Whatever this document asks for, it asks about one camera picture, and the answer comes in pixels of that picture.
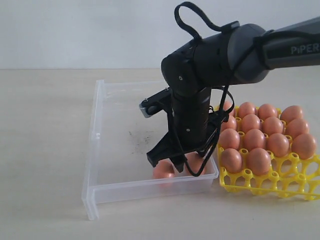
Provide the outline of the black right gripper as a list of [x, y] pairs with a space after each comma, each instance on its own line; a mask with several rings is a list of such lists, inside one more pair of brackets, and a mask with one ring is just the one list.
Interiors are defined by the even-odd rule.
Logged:
[[228, 119], [227, 111], [210, 110], [210, 88], [204, 88], [191, 97], [171, 90], [171, 107], [167, 115], [167, 133], [147, 152], [150, 164], [170, 159], [176, 170], [184, 171], [185, 155], [197, 152], [205, 158], [217, 139], [217, 130]]

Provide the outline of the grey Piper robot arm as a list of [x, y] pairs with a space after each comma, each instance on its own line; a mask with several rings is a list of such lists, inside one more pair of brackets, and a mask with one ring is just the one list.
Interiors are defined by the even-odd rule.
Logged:
[[155, 167], [169, 159], [183, 171], [186, 154], [205, 160], [215, 149], [227, 110], [210, 110], [213, 89], [228, 96], [232, 85], [262, 81], [270, 70], [320, 63], [320, 19], [312, 18], [277, 30], [256, 24], [226, 25], [219, 34], [196, 38], [161, 62], [167, 88], [145, 99], [146, 118], [166, 112], [168, 131], [147, 154]]

